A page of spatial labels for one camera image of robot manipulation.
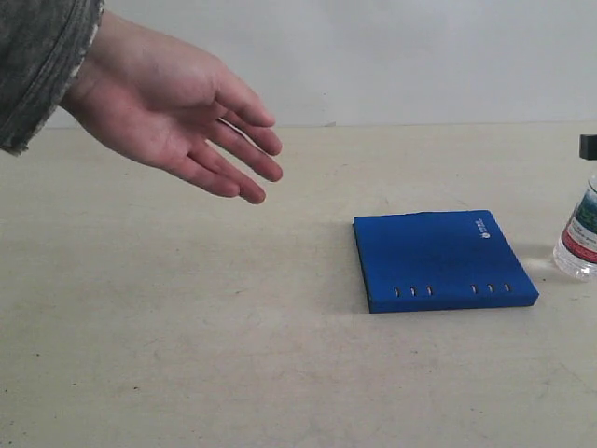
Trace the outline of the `open human hand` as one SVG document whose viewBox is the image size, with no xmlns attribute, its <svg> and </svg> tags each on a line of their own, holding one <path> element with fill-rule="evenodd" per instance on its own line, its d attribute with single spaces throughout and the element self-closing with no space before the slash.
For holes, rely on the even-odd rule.
<svg viewBox="0 0 597 448">
<path fill-rule="evenodd" d="M 266 198 L 221 149 L 270 182 L 283 176 L 275 119 L 244 81 L 215 55 L 109 11 L 61 106 L 119 155 L 215 196 Z"/>
</svg>

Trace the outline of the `grey camouflage sleeve forearm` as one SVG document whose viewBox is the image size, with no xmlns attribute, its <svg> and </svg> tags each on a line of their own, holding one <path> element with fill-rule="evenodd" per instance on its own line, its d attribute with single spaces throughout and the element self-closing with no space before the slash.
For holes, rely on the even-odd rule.
<svg viewBox="0 0 597 448">
<path fill-rule="evenodd" d="M 104 12 L 102 1 L 1 3 L 1 149 L 19 155 L 76 78 Z"/>
</svg>

